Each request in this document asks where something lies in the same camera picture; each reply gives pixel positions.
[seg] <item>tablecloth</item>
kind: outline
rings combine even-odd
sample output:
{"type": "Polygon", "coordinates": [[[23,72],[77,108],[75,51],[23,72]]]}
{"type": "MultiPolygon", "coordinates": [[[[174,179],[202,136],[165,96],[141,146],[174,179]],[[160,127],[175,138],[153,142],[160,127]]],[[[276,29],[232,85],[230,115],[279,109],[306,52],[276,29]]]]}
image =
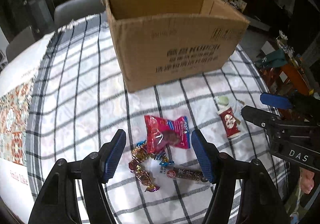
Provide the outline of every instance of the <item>tablecloth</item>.
{"type": "MultiPolygon", "coordinates": [[[[265,131],[242,120],[241,134],[228,140],[213,99],[226,95],[277,113],[260,102],[265,91],[253,63],[238,45],[220,70],[130,94],[106,15],[71,23],[52,37],[33,88],[25,148],[32,195],[36,199],[56,160],[82,160],[123,129],[127,145],[113,179],[105,185],[117,223],[201,223],[212,197],[209,184],[173,180],[157,192],[144,192],[145,187],[128,169],[131,149],[146,138],[143,116],[151,114],[172,120],[185,115],[190,132],[200,129],[219,151],[242,161],[259,158],[284,197],[290,169],[270,155],[265,131]]],[[[192,148],[171,147],[166,152],[176,164],[199,168],[192,148]]],[[[88,223],[80,180],[76,188],[82,222],[88,223]]],[[[236,221],[240,195],[241,181],[237,181],[229,223],[236,221]]]]}

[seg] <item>gray chair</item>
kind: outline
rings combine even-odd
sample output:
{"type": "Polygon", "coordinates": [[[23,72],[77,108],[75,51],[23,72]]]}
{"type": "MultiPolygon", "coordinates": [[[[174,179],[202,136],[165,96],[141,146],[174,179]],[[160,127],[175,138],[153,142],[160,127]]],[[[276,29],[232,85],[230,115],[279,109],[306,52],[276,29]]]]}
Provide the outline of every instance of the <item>gray chair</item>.
{"type": "Polygon", "coordinates": [[[33,33],[32,27],[28,26],[22,32],[20,32],[7,46],[5,51],[8,62],[11,62],[15,57],[17,57],[35,42],[36,37],[33,33]]]}
{"type": "Polygon", "coordinates": [[[67,25],[72,19],[102,13],[106,7],[101,0],[70,0],[56,7],[54,24],[56,28],[67,25]]]}

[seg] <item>red circular logo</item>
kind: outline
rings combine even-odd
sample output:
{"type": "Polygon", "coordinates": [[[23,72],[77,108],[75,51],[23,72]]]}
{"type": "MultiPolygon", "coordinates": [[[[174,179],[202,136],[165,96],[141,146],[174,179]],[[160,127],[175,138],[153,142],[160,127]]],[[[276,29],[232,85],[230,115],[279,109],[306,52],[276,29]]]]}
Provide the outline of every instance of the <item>red circular logo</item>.
{"type": "Polygon", "coordinates": [[[169,170],[169,171],[167,171],[167,176],[169,178],[174,178],[174,177],[176,177],[176,172],[174,170],[169,170]]]}

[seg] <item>orange floral pattern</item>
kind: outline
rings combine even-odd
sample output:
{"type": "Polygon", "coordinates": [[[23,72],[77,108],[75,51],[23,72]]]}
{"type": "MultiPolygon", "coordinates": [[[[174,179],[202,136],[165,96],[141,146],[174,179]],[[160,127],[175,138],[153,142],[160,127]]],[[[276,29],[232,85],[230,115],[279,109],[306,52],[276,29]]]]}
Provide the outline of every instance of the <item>orange floral pattern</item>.
{"type": "Polygon", "coordinates": [[[33,79],[0,98],[0,157],[21,165],[32,88],[33,79]]]}

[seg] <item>pink candy package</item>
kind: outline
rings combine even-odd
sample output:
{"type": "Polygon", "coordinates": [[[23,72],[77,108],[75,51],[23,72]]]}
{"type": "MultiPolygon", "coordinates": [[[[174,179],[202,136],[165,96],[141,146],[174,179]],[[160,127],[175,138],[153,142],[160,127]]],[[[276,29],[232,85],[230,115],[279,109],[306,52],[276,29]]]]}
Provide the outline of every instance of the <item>pink candy package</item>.
{"type": "Polygon", "coordinates": [[[147,127],[147,152],[158,154],[162,152],[167,144],[183,149],[190,148],[189,128],[186,116],[172,121],[145,115],[144,120],[147,127]]]}

